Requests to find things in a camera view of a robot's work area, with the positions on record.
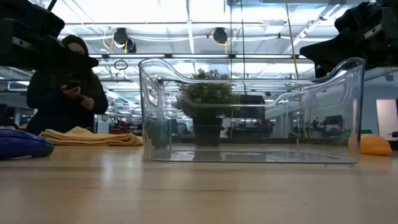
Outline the small potted green plant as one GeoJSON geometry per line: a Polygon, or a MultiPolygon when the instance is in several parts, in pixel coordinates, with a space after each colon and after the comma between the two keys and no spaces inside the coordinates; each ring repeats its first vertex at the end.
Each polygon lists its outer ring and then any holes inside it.
{"type": "Polygon", "coordinates": [[[218,146],[223,117],[231,116],[233,109],[229,105],[238,104],[239,96],[233,93],[229,76],[217,70],[199,69],[192,78],[224,80],[222,83],[179,83],[181,94],[174,103],[176,109],[192,119],[197,146],[218,146]]]}

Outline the long light rail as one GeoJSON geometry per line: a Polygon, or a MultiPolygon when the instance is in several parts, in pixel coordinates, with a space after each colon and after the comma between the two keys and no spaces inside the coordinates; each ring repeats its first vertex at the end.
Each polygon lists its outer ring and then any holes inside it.
{"type": "Polygon", "coordinates": [[[227,59],[307,59],[289,54],[91,54],[92,58],[227,58],[227,59]]]}

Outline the yellow folded cloth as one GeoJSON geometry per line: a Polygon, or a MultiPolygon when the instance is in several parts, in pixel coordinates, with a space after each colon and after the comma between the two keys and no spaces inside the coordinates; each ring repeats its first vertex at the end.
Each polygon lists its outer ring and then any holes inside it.
{"type": "Polygon", "coordinates": [[[46,129],[40,136],[57,146],[142,146],[143,139],[134,134],[97,134],[81,127],[66,133],[46,129]]]}

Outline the orange toy produce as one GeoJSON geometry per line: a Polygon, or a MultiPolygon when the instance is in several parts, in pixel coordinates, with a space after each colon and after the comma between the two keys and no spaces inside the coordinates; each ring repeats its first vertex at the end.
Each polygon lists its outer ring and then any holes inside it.
{"type": "Polygon", "coordinates": [[[352,134],[348,140],[348,146],[350,153],[359,151],[365,155],[392,156],[389,142],[375,134],[362,134],[360,141],[356,134],[352,134]]]}

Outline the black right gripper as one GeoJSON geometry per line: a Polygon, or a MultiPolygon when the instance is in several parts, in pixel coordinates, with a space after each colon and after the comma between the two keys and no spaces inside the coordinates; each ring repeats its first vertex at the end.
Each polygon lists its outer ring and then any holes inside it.
{"type": "Polygon", "coordinates": [[[300,49],[314,63],[316,78],[353,57],[369,67],[398,67],[398,0],[362,2],[337,18],[335,27],[339,34],[333,39],[300,49]]]}

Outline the purple toy eggplant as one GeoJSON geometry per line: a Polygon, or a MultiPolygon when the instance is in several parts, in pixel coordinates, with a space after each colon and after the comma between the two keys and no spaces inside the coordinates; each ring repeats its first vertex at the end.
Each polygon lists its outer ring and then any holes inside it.
{"type": "Polygon", "coordinates": [[[16,129],[0,129],[0,160],[47,157],[54,145],[41,136],[16,129]]]}

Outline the clear plastic container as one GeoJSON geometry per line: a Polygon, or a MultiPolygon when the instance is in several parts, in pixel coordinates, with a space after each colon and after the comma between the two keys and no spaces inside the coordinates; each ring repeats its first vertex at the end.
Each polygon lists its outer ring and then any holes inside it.
{"type": "Polygon", "coordinates": [[[229,105],[218,146],[197,146],[193,121],[176,107],[179,83],[222,83],[182,75],[163,59],[139,63],[144,156],[162,162],[254,162],[354,164],[348,140],[361,137],[365,61],[342,61],[327,76],[233,78],[239,103],[229,105]],[[169,122],[170,143],[155,149],[147,137],[148,120],[169,122]]]}

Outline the white panel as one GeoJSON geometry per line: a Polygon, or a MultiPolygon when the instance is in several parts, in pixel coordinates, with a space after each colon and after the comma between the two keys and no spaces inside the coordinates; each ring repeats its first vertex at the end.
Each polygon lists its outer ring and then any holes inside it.
{"type": "Polygon", "coordinates": [[[379,135],[398,141],[398,100],[376,100],[379,135]]]}

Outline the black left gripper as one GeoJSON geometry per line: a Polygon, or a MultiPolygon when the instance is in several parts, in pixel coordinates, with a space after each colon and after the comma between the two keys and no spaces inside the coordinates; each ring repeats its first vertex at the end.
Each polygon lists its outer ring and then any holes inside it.
{"type": "Polygon", "coordinates": [[[28,0],[0,0],[0,66],[48,70],[98,66],[82,38],[58,41],[64,27],[61,18],[28,0]]]}

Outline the person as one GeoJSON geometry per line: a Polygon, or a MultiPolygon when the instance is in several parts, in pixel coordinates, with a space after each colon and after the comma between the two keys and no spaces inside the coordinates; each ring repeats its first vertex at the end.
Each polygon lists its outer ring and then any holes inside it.
{"type": "Polygon", "coordinates": [[[93,130],[95,115],[105,114],[109,106],[91,68],[60,74],[36,71],[27,87],[26,103],[37,110],[25,129],[34,135],[46,129],[60,133],[75,127],[93,130]]]}

